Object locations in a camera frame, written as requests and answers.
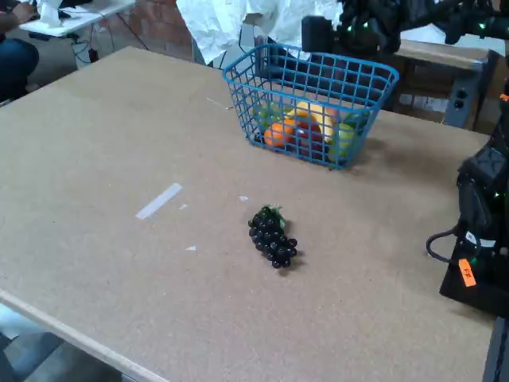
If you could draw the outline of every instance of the tape piece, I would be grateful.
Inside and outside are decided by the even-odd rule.
[[[173,183],[161,195],[156,197],[153,201],[147,204],[140,212],[138,212],[136,214],[136,217],[138,219],[144,220],[147,217],[151,216],[167,201],[169,201],[172,197],[177,195],[181,191],[181,189],[182,189],[181,185],[179,185],[178,183]]]

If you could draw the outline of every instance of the apple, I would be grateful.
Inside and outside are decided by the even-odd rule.
[[[309,158],[309,146],[311,146],[311,158],[326,158],[325,154],[322,157],[322,153],[324,153],[324,137],[320,127],[316,123],[312,125],[308,125],[307,123],[300,124],[297,126],[295,134],[297,136],[299,155]]]

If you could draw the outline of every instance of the white desk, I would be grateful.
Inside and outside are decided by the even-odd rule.
[[[71,18],[62,20],[62,25],[50,27],[39,20],[27,22],[20,28],[29,32],[42,33],[48,36],[65,37],[86,26],[98,22],[101,18],[107,18],[134,6],[135,0],[94,0],[90,4],[77,6],[76,8],[64,8],[64,12]]]

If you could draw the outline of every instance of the black cable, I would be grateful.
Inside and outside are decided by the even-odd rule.
[[[224,57],[226,56],[226,51],[224,52],[223,58],[221,59],[220,66],[218,67],[219,70],[221,70],[221,67],[223,66]]]
[[[458,264],[457,261],[452,260],[452,259],[448,259],[448,258],[446,258],[446,257],[444,257],[442,255],[438,255],[433,249],[431,249],[431,244],[436,239],[441,239],[442,237],[446,237],[446,236],[450,236],[450,235],[458,236],[457,234],[458,234],[458,225],[455,225],[454,227],[452,227],[448,231],[439,232],[439,233],[436,233],[436,234],[430,236],[428,238],[428,240],[426,241],[426,251],[435,260],[439,260],[442,263],[448,263],[448,264],[455,264],[455,265],[457,265]],[[476,238],[476,251],[474,252],[474,256],[472,256],[470,259],[468,259],[468,261],[472,261],[474,259],[477,259],[479,257],[479,255],[480,255],[480,249],[481,249],[480,239],[477,236],[474,236],[474,237]]]
[[[439,260],[439,261],[441,261],[443,263],[452,263],[451,259],[448,259],[448,258],[446,258],[446,257],[444,257],[442,255],[438,255],[433,249],[431,249],[431,244],[436,239],[441,239],[442,237],[446,237],[446,236],[450,236],[450,235],[456,235],[457,229],[458,229],[458,226],[455,225],[454,227],[452,227],[448,231],[436,233],[436,234],[430,236],[428,238],[428,240],[426,241],[426,250],[427,250],[428,254],[431,257],[433,257],[435,260]]]
[[[146,44],[143,42],[143,40],[142,40],[142,39],[141,39],[141,38],[140,38],[140,37],[136,34],[136,32],[134,32],[134,31],[133,31],[133,29],[130,27],[130,25],[129,25],[129,24],[127,24],[127,22],[126,22],[123,18],[121,18],[119,14],[117,14],[117,16],[119,16],[119,19],[120,19],[120,20],[122,20],[122,22],[124,23],[124,25],[125,25],[125,26],[128,28],[128,30],[129,30],[129,31],[133,34],[133,36],[134,36],[134,37],[136,37],[136,39],[139,41],[139,43],[140,43],[140,44],[142,44],[142,45],[143,45],[143,47],[144,47],[146,50],[150,51],[150,49],[148,48],[148,46],[146,46]]]
[[[253,36],[255,35],[255,26],[253,25]],[[242,26],[240,26],[240,34],[239,34],[239,48],[243,51],[244,54],[246,54],[246,51],[242,46],[240,46],[240,43],[242,42]]]
[[[79,10],[67,10],[67,8],[64,10],[66,14],[100,14],[101,18],[108,24],[108,32],[110,34],[110,40],[111,40],[111,52],[113,53],[115,51],[115,42],[113,41],[113,33],[111,33],[110,28],[110,22],[108,21],[107,17],[100,12],[97,12],[96,10],[87,10],[87,11],[79,11]]]
[[[86,40],[84,40],[84,41],[77,41],[77,42],[74,43],[74,45],[78,45],[78,44],[86,44],[86,45],[79,52],[74,52],[74,57],[76,57],[78,60],[80,60],[84,64],[91,64],[91,62],[85,61],[80,56],[78,56],[79,54],[83,53],[85,50],[87,50],[87,49],[89,49],[91,47],[90,43],[88,41],[86,41]]]

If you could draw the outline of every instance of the wire basket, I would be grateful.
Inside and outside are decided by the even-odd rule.
[[[390,66],[260,45],[223,71],[253,145],[332,168],[352,163],[398,82]]]

